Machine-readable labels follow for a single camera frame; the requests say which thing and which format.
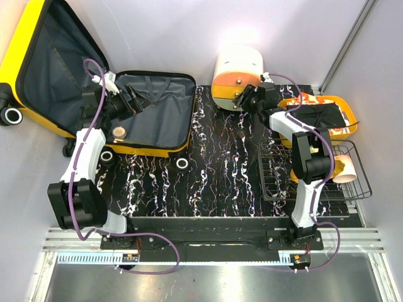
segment open suitcase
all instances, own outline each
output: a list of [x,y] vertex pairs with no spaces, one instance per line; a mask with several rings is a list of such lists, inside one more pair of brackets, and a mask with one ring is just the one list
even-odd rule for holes
[[[99,87],[84,71],[86,58],[109,71],[105,56],[64,0],[31,0],[0,67],[0,99],[58,135],[74,138],[84,104],[81,91],[88,85]],[[114,121],[127,136],[116,141],[109,133],[107,146],[121,154],[184,156],[195,103],[194,78],[165,72],[116,74],[118,88],[128,83],[153,105],[125,121]]]

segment wire basket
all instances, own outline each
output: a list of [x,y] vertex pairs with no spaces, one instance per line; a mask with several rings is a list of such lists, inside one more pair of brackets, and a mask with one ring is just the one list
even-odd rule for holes
[[[259,142],[259,172],[263,198],[268,201],[295,201],[297,184],[290,179],[292,149],[285,148],[282,139],[262,139]],[[323,187],[320,201],[352,201],[372,195],[357,148],[351,140],[333,140],[333,154],[349,155],[355,165],[357,179],[345,184],[329,180]]]

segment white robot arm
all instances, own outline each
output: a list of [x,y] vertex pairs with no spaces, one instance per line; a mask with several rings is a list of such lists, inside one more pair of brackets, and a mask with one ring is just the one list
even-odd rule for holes
[[[111,72],[105,74],[105,80],[108,94],[98,119],[91,129],[90,124],[100,106],[99,91],[101,89],[94,91],[89,88],[83,91],[82,96],[86,105],[81,108],[76,147],[70,164],[60,182],[48,187],[49,200],[62,229],[74,228],[68,205],[68,187],[74,175],[72,195],[74,214],[79,227],[96,227],[108,233],[126,233],[127,231],[127,219],[107,209],[105,200],[95,186],[96,166],[100,155],[108,156],[108,151],[103,152],[103,148],[106,144],[106,135],[111,129],[111,120],[115,118],[125,120],[141,113],[151,105],[151,102],[140,97],[130,85],[125,88],[131,99],[126,100],[116,87],[115,77]],[[94,76],[93,81],[100,85],[102,83],[98,76]]]
[[[234,100],[235,106],[244,111],[256,113],[259,120],[269,129],[282,134],[293,143],[292,165],[298,177],[295,208],[288,226],[288,241],[303,242],[316,232],[316,210],[323,188],[322,181],[331,167],[326,146],[308,130],[313,128],[277,107],[275,85],[268,73],[261,76],[258,87],[248,85],[244,92]],[[327,129],[315,129],[328,144],[330,136]]]

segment marble pattern surface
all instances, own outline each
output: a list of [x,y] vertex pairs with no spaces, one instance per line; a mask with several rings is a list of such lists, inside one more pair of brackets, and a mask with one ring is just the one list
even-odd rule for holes
[[[277,89],[279,99],[296,95],[293,86]],[[109,209],[129,217],[289,215],[293,203],[264,200],[261,189],[258,143],[273,134],[257,116],[217,109],[210,86],[198,86],[188,173],[169,159],[119,155],[113,167],[98,166],[96,184]],[[322,203],[319,214],[345,215],[346,204]]]

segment gray wall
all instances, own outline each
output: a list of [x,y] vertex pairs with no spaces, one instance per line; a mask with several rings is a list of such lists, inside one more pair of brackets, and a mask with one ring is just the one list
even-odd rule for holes
[[379,1],[325,94],[344,98],[361,121],[357,143],[373,188],[362,202],[380,230],[403,293],[403,2]]
[[67,2],[115,72],[184,72],[211,84],[222,47],[242,43],[262,53],[267,71],[318,86],[365,0]]
[[[25,0],[0,1],[0,63]],[[47,230],[55,218],[47,186],[68,161],[63,139],[25,119],[0,127],[0,300],[24,301]]]

